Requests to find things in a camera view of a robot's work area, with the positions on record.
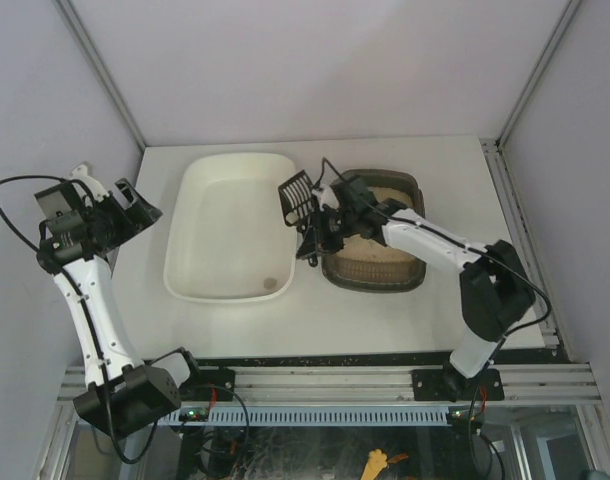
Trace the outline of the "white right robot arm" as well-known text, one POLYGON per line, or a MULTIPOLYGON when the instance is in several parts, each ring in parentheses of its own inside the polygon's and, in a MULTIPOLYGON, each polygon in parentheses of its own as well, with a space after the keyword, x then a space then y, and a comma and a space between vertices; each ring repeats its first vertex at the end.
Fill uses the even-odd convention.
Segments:
POLYGON ((278 192, 285 224, 303 236, 299 259, 314 264, 359 235, 457 275, 466 328, 442 369, 453 396, 481 374, 535 302, 535 288, 510 243, 459 239, 399 200, 378 200, 359 176, 318 186, 299 173, 278 192))

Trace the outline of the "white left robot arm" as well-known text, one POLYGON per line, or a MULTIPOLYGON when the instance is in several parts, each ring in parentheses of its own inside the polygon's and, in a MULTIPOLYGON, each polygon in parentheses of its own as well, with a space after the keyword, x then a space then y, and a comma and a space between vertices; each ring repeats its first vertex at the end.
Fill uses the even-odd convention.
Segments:
POLYGON ((126 179, 115 185, 123 202, 81 164, 35 199, 45 215, 37 260, 65 298, 84 361, 85 390, 74 408, 87 423, 122 440, 179 409, 180 387, 194 368, 184 348, 144 360, 128 336, 108 256, 162 213, 126 179))

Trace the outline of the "grey clump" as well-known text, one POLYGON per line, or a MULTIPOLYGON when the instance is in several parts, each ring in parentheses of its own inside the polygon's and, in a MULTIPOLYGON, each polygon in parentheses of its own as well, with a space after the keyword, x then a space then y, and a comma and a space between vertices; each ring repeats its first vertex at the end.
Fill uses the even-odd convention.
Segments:
POLYGON ((263 285, 266 289, 274 289, 277 285, 277 280, 274 278, 266 278, 263 285))

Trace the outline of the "black litter scoop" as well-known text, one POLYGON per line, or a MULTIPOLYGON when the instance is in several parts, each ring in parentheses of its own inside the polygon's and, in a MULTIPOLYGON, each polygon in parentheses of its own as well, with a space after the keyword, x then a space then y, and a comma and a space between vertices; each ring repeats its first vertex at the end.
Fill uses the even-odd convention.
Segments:
MULTIPOLYGON (((312 190, 313 183, 305 170, 299 171, 278 187, 283 221, 287 227, 295 228, 297 231, 298 226, 310 219, 314 220, 316 224, 318 206, 312 190), (289 213, 295 216, 292 224, 285 222, 285 216, 289 213)), ((318 258, 297 260, 306 260, 312 268, 318 266, 318 258)))

